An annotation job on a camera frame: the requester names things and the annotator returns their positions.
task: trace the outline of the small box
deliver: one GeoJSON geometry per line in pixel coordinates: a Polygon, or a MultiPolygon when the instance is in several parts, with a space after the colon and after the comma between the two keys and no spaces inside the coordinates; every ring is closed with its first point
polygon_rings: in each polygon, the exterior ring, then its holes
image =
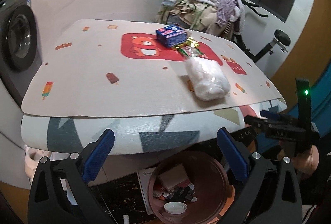
{"type": "Polygon", "coordinates": [[[160,180],[161,184],[167,189],[167,191],[170,191],[175,186],[185,181],[188,181],[188,184],[190,183],[182,163],[160,174],[158,176],[158,179],[160,180]]]}
{"type": "Polygon", "coordinates": [[[172,47],[187,40],[187,31],[176,25],[169,25],[158,29],[156,36],[165,47],[172,47]]]}

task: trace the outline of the pile of clothes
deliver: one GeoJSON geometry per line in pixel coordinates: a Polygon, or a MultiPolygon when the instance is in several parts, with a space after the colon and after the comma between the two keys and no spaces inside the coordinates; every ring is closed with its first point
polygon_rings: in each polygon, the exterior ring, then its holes
{"type": "Polygon", "coordinates": [[[156,22],[231,40],[243,31],[245,9],[241,0],[163,0],[156,22]]]}

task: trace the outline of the cotton in plastic bag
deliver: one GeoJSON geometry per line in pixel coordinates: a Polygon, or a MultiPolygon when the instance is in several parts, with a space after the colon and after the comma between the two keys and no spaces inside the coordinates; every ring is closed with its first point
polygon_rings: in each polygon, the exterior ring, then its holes
{"type": "Polygon", "coordinates": [[[185,67],[195,95],[200,100],[220,99],[230,92],[230,83],[218,62],[201,57],[189,57],[185,67]]]}

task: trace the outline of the teddy bear print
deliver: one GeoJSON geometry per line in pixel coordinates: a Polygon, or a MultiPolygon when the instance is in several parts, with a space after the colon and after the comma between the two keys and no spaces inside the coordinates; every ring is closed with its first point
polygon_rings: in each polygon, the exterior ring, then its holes
{"type": "Polygon", "coordinates": [[[160,49],[156,45],[156,41],[151,37],[132,37],[133,51],[137,56],[159,56],[160,49]]]}

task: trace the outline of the popsicle print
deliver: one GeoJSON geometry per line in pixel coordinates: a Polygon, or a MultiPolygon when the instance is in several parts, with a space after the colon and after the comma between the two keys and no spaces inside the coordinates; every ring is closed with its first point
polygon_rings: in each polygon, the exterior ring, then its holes
{"type": "Polygon", "coordinates": [[[109,26],[107,27],[107,29],[110,29],[110,30],[116,30],[117,27],[118,27],[118,26],[116,26],[116,25],[109,25],[109,26]]]}
{"type": "Polygon", "coordinates": [[[242,93],[245,93],[247,94],[247,92],[241,87],[239,86],[237,83],[235,84],[235,86],[242,92],[242,93]]]}
{"type": "Polygon", "coordinates": [[[207,40],[207,41],[210,41],[210,42],[211,42],[211,40],[210,40],[210,39],[208,39],[208,38],[206,38],[206,37],[200,36],[200,38],[201,38],[201,39],[205,39],[205,40],[207,40]]]}
{"type": "Polygon", "coordinates": [[[51,89],[52,89],[52,86],[53,86],[53,82],[47,82],[45,87],[44,87],[44,91],[42,93],[42,100],[44,101],[45,98],[49,95],[49,93],[51,92],[51,89]]]}
{"type": "Polygon", "coordinates": [[[227,44],[229,48],[236,50],[232,45],[227,44]]]}
{"type": "Polygon", "coordinates": [[[65,47],[67,47],[67,46],[71,46],[71,45],[72,45],[72,43],[67,43],[67,44],[58,45],[58,46],[55,48],[55,50],[59,50],[60,48],[65,48],[65,47]]]}
{"type": "Polygon", "coordinates": [[[106,77],[107,77],[107,79],[109,80],[109,82],[111,84],[114,84],[114,83],[116,83],[116,82],[119,81],[119,79],[117,78],[117,76],[114,75],[112,72],[109,72],[108,74],[106,74],[106,77]]]}

